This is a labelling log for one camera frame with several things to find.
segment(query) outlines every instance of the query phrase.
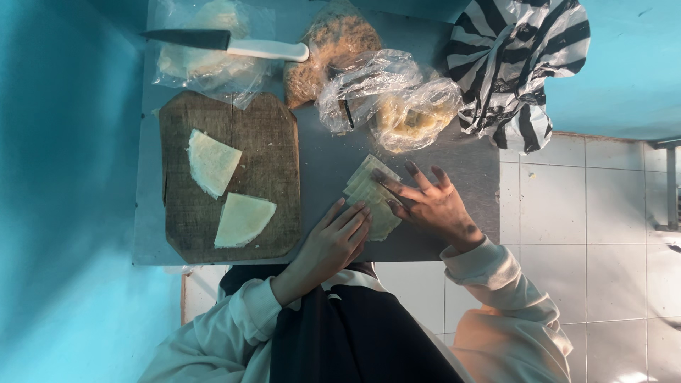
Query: hand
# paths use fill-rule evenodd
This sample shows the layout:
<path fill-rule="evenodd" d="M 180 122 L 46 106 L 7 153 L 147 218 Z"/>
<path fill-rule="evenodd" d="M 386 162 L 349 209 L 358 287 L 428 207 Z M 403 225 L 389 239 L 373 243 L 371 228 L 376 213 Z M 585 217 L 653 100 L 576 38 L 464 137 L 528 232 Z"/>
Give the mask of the hand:
<path fill-rule="evenodd" d="M 304 296 L 343 270 L 364 250 L 372 215 L 359 201 L 334 219 L 345 199 L 336 201 L 305 240 L 298 257 L 270 282 L 281 307 Z"/>
<path fill-rule="evenodd" d="M 418 188 L 403 185 L 380 169 L 371 172 L 374 181 L 385 186 L 402 202 L 400 205 L 395 200 L 387 200 L 392 213 L 434 232 L 460 253 L 480 246 L 485 237 L 466 212 L 464 203 L 447 173 L 433 165 L 430 169 L 438 182 L 432 184 L 413 162 L 407 161 L 405 168 L 419 185 Z"/>

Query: knife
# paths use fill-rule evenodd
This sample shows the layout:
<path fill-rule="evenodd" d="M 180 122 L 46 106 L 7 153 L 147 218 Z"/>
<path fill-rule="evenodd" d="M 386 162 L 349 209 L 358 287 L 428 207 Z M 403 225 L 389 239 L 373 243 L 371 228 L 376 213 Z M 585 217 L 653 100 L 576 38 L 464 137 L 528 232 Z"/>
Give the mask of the knife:
<path fill-rule="evenodd" d="M 160 29 L 142 32 L 140 36 L 183 46 L 224 50 L 232 55 L 263 59 L 284 59 L 301 63 L 310 56 L 310 49 L 302 42 L 288 44 L 271 40 L 237 40 L 231 38 L 229 31 L 215 29 Z"/>

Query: white hoodie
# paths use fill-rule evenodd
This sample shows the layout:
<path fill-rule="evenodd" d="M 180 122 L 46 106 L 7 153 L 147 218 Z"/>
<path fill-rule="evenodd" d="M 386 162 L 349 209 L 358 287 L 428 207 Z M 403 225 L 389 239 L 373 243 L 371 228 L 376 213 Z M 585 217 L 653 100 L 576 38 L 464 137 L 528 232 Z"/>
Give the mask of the white hoodie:
<path fill-rule="evenodd" d="M 449 279 L 464 286 L 481 309 L 468 310 L 447 347 L 421 328 L 465 382 L 570 382 L 565 357 L 572 345 L 558 323 L 558 308 L 520 272 L 503 246 L 489 239 L 460 254 L 440 254 Z M 342 270 L 322 284 L 387 291 L 371 276 Z M 272 335 L 281 311 L 270 278 L 252 279 L 224 296 L 207 313 L 174 331 L 139 382 L 268 383 Z M 300 308 L 300 299 L 290 305 Z"/>

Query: floor tile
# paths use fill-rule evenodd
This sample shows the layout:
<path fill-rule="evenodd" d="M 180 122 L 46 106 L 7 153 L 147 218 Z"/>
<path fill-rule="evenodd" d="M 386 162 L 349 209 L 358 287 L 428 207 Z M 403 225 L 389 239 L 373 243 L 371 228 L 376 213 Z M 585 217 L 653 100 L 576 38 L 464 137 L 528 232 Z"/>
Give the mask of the floor tile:
<path fill-rule="evenodd" d="M 499 161 L 501 162 L 520 162 L 518 151 L 511 149 L 499 149 Z"/>
<path fill-rule="evenodd" d="M 567 356 L 570 378 L 573 382 L 586 382 L 586 323 L 561 324 L 567 339 L 572 343 L 572 352 Z"/>
<path fill-rule="evenodd" d="M 558 306 L 561 324 L 586 321 L 586 246 L 521 245 L 522 270 Z"/>
<path fill-rule="evenodd" d="M 646 317 L 646 246 L 586 246 L 586 319 Z"/>
<path fill-rule="evenodd" d="M 681 174 L 676 175 L 676 183 L 681 183 Z M 681 243 L 681 233 L 655 230 L 655 225 L 668 221 L 667 173 L 646 172 L 646 243 Z"/>
<path fill-rule="evenodd" d="M 584 166 L 584 137 L 551 135 L 551 141 L 540 150 L 521 155 L 524 164 Z"/>
<path fill-rule="evenodd" d="M 411 315 L 434 334 L 444 333 L 445 265 L 442 262 L 377 262 L 376 275 Z"/>
<path fill-rule="evenodd" d="M 681 382 L 681 317 L 648 320 L 650 382 Z"/>
<path fill-rule="evenodd" d="M 681 254 L 648 245 L 648 317 L 681 316 Z"/>
<path fill-rule="evenodd" d="M 520 243 L 585 243 L 585 169 L 520 165 Z"/>
<path fill-rule="evenodd" d="M 667 149 L 653 149 L 648 143 L 643 146 L 646 170 L 667 172 Z M 681 147 L 676 148 L 676 172 L 681 173 Z"/>
<path fill-rule="evenodd" d="M 459 320 L 470 309 L 482 307 L 465 287 L 445 278 L 445 333 L 455 333 Z"/>
<path fill-rule="evenodd" d="M 520 243 L 520 165 L 499 163 L 499 240 Z"/>
<path fill-rule="evenodd" d="M 646 370 L 646 320 L 586 324 L 589 383 L 642 383 Z"/>
<path fill-rule="evenodd" d="M 454 335 L 455 333 L 446 333 L 445 334 L 445 345 L 447 347 L 454 345 Z"/>
<path fill-rule="evenodd" d="M 645 243 L 645 197 L 644 172 L 587 168 L 587 243 Z"/>
<path fill-rule="evenodd" d="M 226 269 L 224 264 L 196 266 L 192 273 L 183 275 L 182 324 L 191 322 L 215 305 L 218 285 Z"/>
<path fill-rule="evenodd" d="M 643 142 L 586 138 L 586 165 L 592 168 L 643 170 Z"/>

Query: wooden cutting board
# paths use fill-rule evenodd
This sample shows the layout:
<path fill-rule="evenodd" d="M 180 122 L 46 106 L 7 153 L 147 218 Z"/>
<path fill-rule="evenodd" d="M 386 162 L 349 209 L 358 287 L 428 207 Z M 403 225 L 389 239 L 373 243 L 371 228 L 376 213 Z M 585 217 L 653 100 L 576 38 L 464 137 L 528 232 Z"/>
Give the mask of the wooden cutting board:
<path fill-rule="evenodd" d="M 278 258 L 300 240 L 300 178 L 296 118 L 271 93 L 246 110 L 192 91 L 171 99 L 159 113 L 163 204 L 168 243 L 189 264 Z M 217 200 L 191 178 L 192 129 L 243 152 L 227 190 Z M 213 242 L 227 192 L 265 198 L 276 211 L 246 247 L 215 249 Z"/>

